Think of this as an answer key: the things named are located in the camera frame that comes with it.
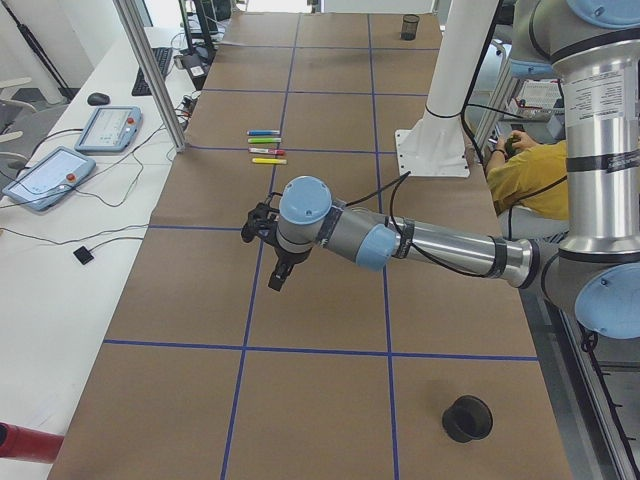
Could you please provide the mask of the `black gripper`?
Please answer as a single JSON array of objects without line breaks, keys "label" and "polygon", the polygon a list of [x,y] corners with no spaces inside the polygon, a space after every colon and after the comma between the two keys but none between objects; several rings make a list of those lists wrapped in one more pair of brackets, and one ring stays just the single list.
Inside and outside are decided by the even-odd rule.
[{"label": "black gripper", "polygon": [[308,248],[300,252],[291,252],[280,244],[276,244],[274,247],[277,263],[274,272],[270,275],[268,287],[275,291],[281,290],[281,281],[285,282],[292,273],[294,266],[305,262],[311,253],[311,249]]}]

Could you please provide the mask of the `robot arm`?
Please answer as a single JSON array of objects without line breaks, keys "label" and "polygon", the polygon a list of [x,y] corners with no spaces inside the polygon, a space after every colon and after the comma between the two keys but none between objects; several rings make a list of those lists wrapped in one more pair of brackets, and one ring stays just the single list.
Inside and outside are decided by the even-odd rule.
[{"label": "robot arm", "polygon": [[472,209],[453,206],[465,173],[459,119],[496,1],[451,4],[422,118],[397,132],[402,179],[424,179],[441,225],[350,207],[312,176],[291,180],[261,238],[278,261],[280,289],[314,246],[371,270],[389,260],[431,262],[456,273],[501,278],[545,298],[588,330],[639,334],[639,5],[635,1],[519,1],[511,61],[517,77],[560,79],[568,153],[569,229],[551,245],[539,236],[466,233]]}]

